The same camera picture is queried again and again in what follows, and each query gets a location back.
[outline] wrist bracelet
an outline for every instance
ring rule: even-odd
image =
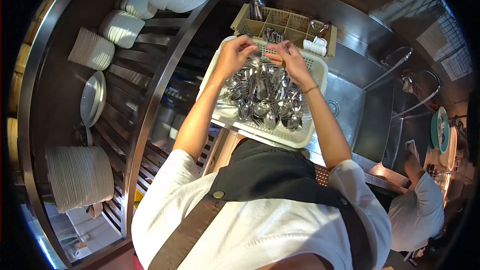
[[[303,92],[303,95],[307,95],[307,93],[309,93],[311,90],[315,90],[316,88],[319,88],[319,86],[316,85],[315,87],[309,88],[308,90],[306,90],[305,92]]]

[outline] white shirt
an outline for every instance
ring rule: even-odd
[[[207,194],[217,173],[198,176],[193,158],[174,150],[141,200],[131,235],[145,269]],[[345,160],[330,173],[328,185],[354,206],[369,237],[374,269],[381,269],[390,250],[391,224],[365,184],[363,170]],[[352,268],[347,230],[338,208],[288,199],[227,202],[179,269],[257,269],[302,253],[324,257],[335,270]]]
[[[388,210],[392,222],[392,250],[415,251],[428,244],[444,225],[444,198],[428,173],[414,191],[393,199]]]

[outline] person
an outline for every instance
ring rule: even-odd
[[[229,165],[199,177],[222,85],[258,51],[247,35],[226,41],[207,86],[180,128],[173,151],[140,202],[131,237],[145,269],[380,269],[391,244],[386,211],[300,52],[269,45],[309,104],[328,187],[299,151],[243,139]]]
[[[427,246],[444,225],[444,198],[432,177],[423,170],[415,145],[407,150],[405,172],[413,191],[395,197],[388,209],[392,223],[392,250],[415,251]]]

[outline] teal bowl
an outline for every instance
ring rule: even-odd
[[[443,135],[445,138],[439,134],[439,121],[441,120],[440,116],[443,119]],[[438,111],[431,118],[430,123],[430,136],[433,147],[440,150],[441,153],[446,153],[448,148],[448,141],[450,140],[450,126],[448,124],[447,111],[443,106],[438,109]]]

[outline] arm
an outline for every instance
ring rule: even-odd
[[[406,151],[406,161],[404,164],[405,172],[410,181],[412,182],[413,188],[417,187],[418,182],[425,174],[420,162],[418,161],[415,154],[411,151],[410,147]]]
[[[243,67],[249,54],[255,51],[258,51],[258,46],[247,35],[222,44],[213,74],[178,131],[173,150],[182,149],[195,161],[200,157],[220,89],[227,78]]]
[[[290,54],[285,51],[283,44],[288,47]],[[315,123],[318,144],[327,168],[332,169],[342,161],[351,160],[352,154],[349,144],[314,78],[308,72],[302,54],[290,41],[285,41],[283,44],[268,46],[267,49],[278,51],[278,55],[266,52],[265,56],[277,65],[281,65],[282,60],[285,60],[286,71],[292,81],[303,92],[307,92],[306,98]]]

